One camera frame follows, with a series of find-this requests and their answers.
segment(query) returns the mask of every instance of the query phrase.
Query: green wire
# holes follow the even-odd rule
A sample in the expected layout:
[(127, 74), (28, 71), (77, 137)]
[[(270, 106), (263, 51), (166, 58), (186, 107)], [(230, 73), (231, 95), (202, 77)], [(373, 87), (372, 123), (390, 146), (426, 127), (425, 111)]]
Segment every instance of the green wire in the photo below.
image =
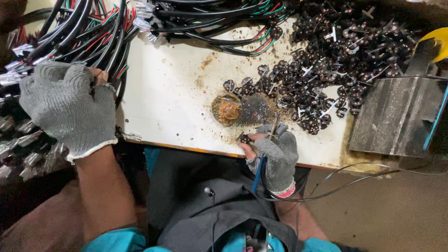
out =
[(273, 12), (266, 12), (266, 13), (264, 13), (263, 15), (269, 15), (269, 14), (276, 13), (276, 12), (278, 12), (278, 11), (283, 10), (283, 8), (284, 8), (284, 2), (283, 2), (283, 5), (282, 5), (279, 9), (277, 9), (277, 10), (275, 10), (275, 11), (273, 11)]
[(268, 0), (267, 3), (266, 3), (265, 5), (259, 7), (259, 9), (264, 9), (264, 10), (257, 11), (257, 12), (251, 13), (251, 14), (252, 14), (252, 15), (257, 15), (257, 14), (260, 14), (260, 13), (262, 13), (262, 12), (265, 12), (267, 9), (269, 9), (268, 4), (270, 4), (270, 2), (271, 2), (271, 0)]
[(128, 68), (129, 68), (129, 65), (127, 65), (127, 66), (126, 66), (126, 69), (120, 74), (120, 76), (118, 76), (118, 79), (121, 78), (121, 76), (128, 70)]
[(259, 40), (263, 40), (264, 38), (266, 38), (266, 36), (269, 34), (269, 31), (271, 31), (271, 28), (269, 28), (267, 30), (266, 34), (262, 38), (259, 38), (259, 39), (256, 39), (256, 40), (259, 41)]
[(99, 20), (99, 19), (96, 19), (96, 18), (94, 18), (94, 17), (89, 17), (91, 20), (93, 20), (93, 21), (96, 21), (96, 22), (98, 22), (98, 23), (101, 23), (102, 21), (101, 20)]
[(117, 12), (114, 12), (114, 14), (110, 15), (110, 16), (106, 19), (106, 22), (104, 22), (104, 24), (102, 24), (102, 25), (105, 25), (107, 22), (109, 22), (109, 20), (110, 20), (113, 16), (115, 16), (115, 14), (117, 14)]
[(265, 49), (263, 49), (262, 51), (260, 51), (260, 52), (251, 52), (250, 54), (252, 54), (253, 56), (258, 55), (258, 54), (262, 54), (262, 53), (265, 52), (267, 49), (269, 49), (269, 48), (272, 46), (272, 44), (273, 44), (274, 42), (275, 42), (275, 39), (273, 39), (272, 42), (271, 42)]
[(101, 9), (103, 11), (103, 14), (106, 14), (106, 8), (104, 7), (103, 2), (102, 1), (98, 1), (98, 3), (99, 3), (99, 5), (100, 5), (100, 7), (101, 7)]

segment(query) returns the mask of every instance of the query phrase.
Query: hand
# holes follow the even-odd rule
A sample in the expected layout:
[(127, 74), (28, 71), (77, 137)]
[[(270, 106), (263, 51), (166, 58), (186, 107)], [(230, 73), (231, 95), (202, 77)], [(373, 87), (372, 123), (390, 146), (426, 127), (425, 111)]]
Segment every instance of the hand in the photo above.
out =
[(258, 128), (258, 134), (248, 134), (254, 141), (255, 150), (246, 143), (239, 146), (246, 154), (246, 163), (252, 173), (256, 173), (261, 154), (267, 158), (266, 182), (272, 193), (279, 197), (291, 196), (295, 191), (294, 172), (299, 155), (297, 153), (296, 137), (289, 131), (286, 124), (279, 124), (274, 135), (274, 141), (266, 138), (271, 125)]
[(49, 136), (69, 148), (68, 161), (83, 158), (115, 138), (115, 90), (107, 72), (83, 65), (52, 62), (38, 65), (20, 82), (20, 105)]

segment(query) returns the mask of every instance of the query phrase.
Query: wire bundle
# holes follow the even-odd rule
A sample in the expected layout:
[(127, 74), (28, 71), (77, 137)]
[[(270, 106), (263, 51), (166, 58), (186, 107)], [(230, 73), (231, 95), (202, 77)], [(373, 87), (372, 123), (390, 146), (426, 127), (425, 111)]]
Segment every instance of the wire bundle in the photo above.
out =
[[(269, 49), (283, 34), (273, 31), (273, 28), (292, 13), (287, 10), (287, 4), (283, 0), (158, 0), (154, 5), (143, 1), (136, 8), (138, 19), (135, 25), (149, 31), (150, 40), (163, 36), (168, 41), (198, 39), (242, 56), (256, 56)], [(264, 27), (249, 39), (212, 38), (242, 21), (251, 21)], [(262, 43), (252, 51), (235, 48), (257, 42)]]
[[(0, 75), (0, 179), (27, 180), (54, 170), (66, 148), (35, 126), (18, 103), (18, 82), (48, 61), (84, 64), (109, 72), (118, 91), (116, 107), (126, 86), (131, 40), (138, 34), (137, 11), (126, 1), (106, 10), (103, 0), (57, 0), (53, 8), (24, 15), (9, 27), (17, 58)], [(45, 19), (41, 30), (26, 36), (23, 25)]]

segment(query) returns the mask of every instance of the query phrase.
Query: worker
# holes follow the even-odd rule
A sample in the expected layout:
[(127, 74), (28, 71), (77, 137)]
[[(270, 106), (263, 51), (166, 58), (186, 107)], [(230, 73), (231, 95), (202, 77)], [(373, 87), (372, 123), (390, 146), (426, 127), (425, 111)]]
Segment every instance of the worker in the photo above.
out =
[[(107, 79), (99, 69), (52, 62), (36, 66), (34, 75), (20, 83), (23, 109), (48, 135), (67, 145), (67, 160), (76, 165), (84, 251), (340, 251), (303, 203), (262, 199), (271, 198), (264, 187), (254, 195), (253, 180), (235, 169), (189, 186), (187, 202), (175, 210), (157, 246), (147, 248), (136, 228), (130, 186), (111, 147), (117, 143), (115, 90)], [(240, 147), (254, 174), (260, 155), (267, 157), (267, 189), (281, 198), (300, 199), (293, 177), (296, 139), (287, 128), (280, 124), (271, 133), (270, 126), (261, 126), (249, 134), (256, 152), (248, 144)]]

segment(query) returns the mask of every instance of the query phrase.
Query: dark apron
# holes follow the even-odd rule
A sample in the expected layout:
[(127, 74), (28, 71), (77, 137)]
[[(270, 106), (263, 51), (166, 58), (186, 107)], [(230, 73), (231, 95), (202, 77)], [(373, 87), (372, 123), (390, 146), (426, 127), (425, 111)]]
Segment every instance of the dark apron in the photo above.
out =
[[(160, 196), (160, 189), (156, 196), (154, 193), (151, 195), (150, 187), (150, 195), (148, 195), (149, 227), (163, 228), (157, 245), (174, 252), (210, 251), (213, 224), (215, 224), (213, 234), (214, 241), (216, 241), (225, 232), (252, 219), (257, 220), (282, 241), (288, 251), (301, 251), (303, 242), (297, 239), (297, 235), (291, 227), (277, 221), (274, 204), (257, 198), (250, 192), (253, 180), (249, 177), (252, 174), (243, 175), (249, 170), (235, 165), (227, 166), (226, 169), (223, 173), (218, 172), (219, 178), (183, 183), (185, 186), (182, 187), (182, 191), (177, 190), (174, 193), (177, 196), (174, 198)], [(204, 192), (206, 187), (215, 192), (213, 207), (212, 198)], [(258, 187), (258, 193), (264, 194), (261, 186)], [(161, 213), (157, 205), (164, 206), (172, 203), (171, 201), (166, 202), (167, 200), (172, 200), (174, 204), (171, 207), (165, 207)], [(169, 221), (166, 221), (166, 215), (170, 216)]]

